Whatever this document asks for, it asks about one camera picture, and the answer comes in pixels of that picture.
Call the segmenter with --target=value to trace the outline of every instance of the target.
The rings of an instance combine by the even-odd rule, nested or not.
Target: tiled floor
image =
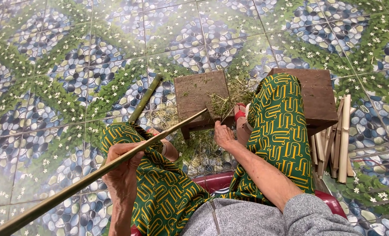
[[[175,116],[177,76],[246,71],[254,89],[274,67],[330,69],[352,95],[357,178],[324,181],[356,229],[389,236],[389,0],[0,0],[0,225],[97,169],[100,130],[156,73],[144,128]],[[203,144],[182,153],[189,175],[236,167]],[[15,235],[97,236],[110,214],[98,180]]]

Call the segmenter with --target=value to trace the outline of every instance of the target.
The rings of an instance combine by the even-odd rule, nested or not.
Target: red plastic chair
[[[233,175],[234,172],[207,175],[203,177],[194,178],[193,182],[202,186],[209,193],[213,193],[219,189],[229,187]],[[347,218],[342,207],[340,206],[339,201],[337,201],[335,197],[318,190],[315,191],[315,196],[323,200],[328,205],[328,207],[330,207],[331,212],[333,212],[333,214],[337,214],[341,217]],[[139,232],[136,226],[132,226],[131,235],[142,236],[142,234]]]

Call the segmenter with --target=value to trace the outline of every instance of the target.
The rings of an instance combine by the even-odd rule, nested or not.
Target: green pants
[[[282,73],[264,78],[251,101],[247,122],[254,128],[247,148],[274,165],[304,193],[313,194],[310,149],[303,114],[301,86]],[[115,143],[140,142],[153,137],[125,122],[102,132],[101,149],[107,157]],[[238,165],[230,192],[211,197],[174,163],[161,155],[163,145],[145,150],[137,169],[137,197],[132,219],[143,235],[178,235],[193,212],[213,198],[231,198],[272,205]]]

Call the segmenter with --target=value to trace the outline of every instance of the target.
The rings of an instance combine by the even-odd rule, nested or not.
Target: green bamboo pole
[[[141,114],[141,112],[145,108],[145,105],[148,103],[149,99],[152,96],[152,93],[157,88],[158,83],[160,82],[160,80],[162,78],[163,77],[159,74],[157,74],[157,76],[155,76],[155,78],[152,81],[151,85],[149,86],[148,90],[145,92],[145,94],[141,98],[139,105],[136,106],[134,112],[130,115],[128,121],[135,122],[138,119],[139,115]]]
[[[200,111],[196,115],[193,115],[192,117],[176,124],[175,126],[159,133],[158,135],[148,139],[146,142],[140,144],[139,146],[135,147],[134,149],[130,150],[129,152],[121,155],[114,161],[104,165],[100,169],[92,172],[91,174],[87,175],[86,177],[80,179],[76,183],[72,184],[69,187],[66,187],[59,193],[49,197],[48,199],[44,200],[37,206],[31,208],[27,212],[22,213],[21,215],[15,217],[14,219],[8,221],[7,223],[0,226],[0,236],[7,236],[12,235],[13,233],[17,232],[22,227],[26,226],[33,220],[37,219],[39,216],[43,215],[44,213],[50,211],[52,208],[56,207],[57,205],[61,204],[63,201],[65,201],[68,197],[76,194],[77,192],[84,189],[86,186],[90,185],[92,182],[96,181],[97,179],[101,178],[103,175],[107,174],[111,170],[117,168],[121,163],[129,160],[132,158],[136,153],[139,151],[145,150],[147,147],[152,145],[155,142],[160,141],[161,139],[165,138],[172,132],[176,131],[177,129],[187,125],[203,113],[207,112],[207,108]]]

